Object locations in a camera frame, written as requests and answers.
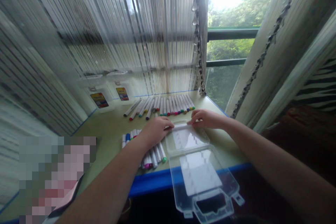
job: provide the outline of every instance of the desk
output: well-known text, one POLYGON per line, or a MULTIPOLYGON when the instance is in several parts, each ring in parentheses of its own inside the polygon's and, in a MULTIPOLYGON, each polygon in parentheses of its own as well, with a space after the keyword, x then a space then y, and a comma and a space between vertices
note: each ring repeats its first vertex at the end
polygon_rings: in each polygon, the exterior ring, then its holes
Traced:
MULTIPOLYGON (((219 114, 224 114, 216 104, 208 97, 201 97, 198 91, 179 92, 173 95, 188 93, 195 107, 198 109, 209 109, 219 114)), ((133 121, 123 117, 123 113, 130 107, 121 106, 120 100, 115 100, 116 109, 114 111, 93 113, 86 122, 78 129, 74 136, 95 136, 97 137, 96 161, 85 172, 80 184, 77 196, 95 179, 95 177, 105 168, 105 166, 119 153, 121 150, 121 137, 123 134, 129 133, 133 129, 142 129, 146 125, 144 117, 136 117, 133 121)), ((169 119, 189 120, 191 112, 180 114, 178 116, 171 115, 169 119)), ((233 167, 247 162, 246 157, 239 150, 235 142, 223 130, 205 129, 210 138, 210 143, 214 145, 221 158, 224 168, 233 167)), ((167 154, 165 140, 162 141, 164 151, 167 154)), ((172 186, 172 178, 170 175, 169 162, 160 163, 153 170, 139 169, 134 179, 129 196, 134 197, 145 193, 151 193, 172 186)))

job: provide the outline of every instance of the plastic box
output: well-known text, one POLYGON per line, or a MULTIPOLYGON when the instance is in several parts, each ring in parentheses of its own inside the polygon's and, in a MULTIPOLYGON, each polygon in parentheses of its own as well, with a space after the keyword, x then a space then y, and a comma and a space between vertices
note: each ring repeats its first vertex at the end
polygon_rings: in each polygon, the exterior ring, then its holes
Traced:
POLYGON ((185 121, 174 124, 166 143, 177 210, 185 218, 193 218, 194 213, 203 224, 232 215, 231 198, 238 205, 245 203, 239 184, 223 168, 203 129, 194 129, 185 121))

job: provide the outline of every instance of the bottle label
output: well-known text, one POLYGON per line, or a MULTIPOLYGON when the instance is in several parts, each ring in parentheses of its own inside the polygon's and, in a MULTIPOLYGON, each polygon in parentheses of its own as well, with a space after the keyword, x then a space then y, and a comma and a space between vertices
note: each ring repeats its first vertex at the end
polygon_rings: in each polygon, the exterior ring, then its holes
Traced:
POLYGON ((91 98, 96 103, 97 107, 100 109, 108 107, 109 104, 105 100, 105 97, 102 93, 91 94, 91 98))
POLYGON ((119 95, 120 100, 122 100, 122 101, 129 100, 126 89, 124 87, 122 87, 122 88, 117 87, 116 90, 117 90, 117 93, 119 95))

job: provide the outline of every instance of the tree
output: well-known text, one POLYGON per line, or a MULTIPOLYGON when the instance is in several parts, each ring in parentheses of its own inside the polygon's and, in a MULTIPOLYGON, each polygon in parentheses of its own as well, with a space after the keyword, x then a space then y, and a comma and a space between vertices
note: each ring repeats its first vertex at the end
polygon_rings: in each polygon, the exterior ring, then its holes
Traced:
MULTIPOLYGON (((234 8, 214 10, 209 0, 208 27, 254 27, 260 26, 271 0, 244 0, 234 8)), ((246 58, 254 39, 212 40, 207 45, 207 60, 246 58)), ((208 68, 206 92, 225 110, 242 65, 208 68)))

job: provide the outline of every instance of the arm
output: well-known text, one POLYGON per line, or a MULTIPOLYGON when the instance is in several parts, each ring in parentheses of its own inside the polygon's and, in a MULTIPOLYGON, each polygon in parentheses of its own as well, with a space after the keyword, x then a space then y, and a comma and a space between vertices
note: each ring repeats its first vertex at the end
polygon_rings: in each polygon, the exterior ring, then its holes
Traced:
POLYGON ((67 208, 57 224, 117 223, 144 155, 173 127, 167 117, 150 120, 67 208))
POLYGON ((212 111, 193 111, 188 124, 225 130, 305 222, 335 223, 336 189, 298 159, 242 123, 212 111))

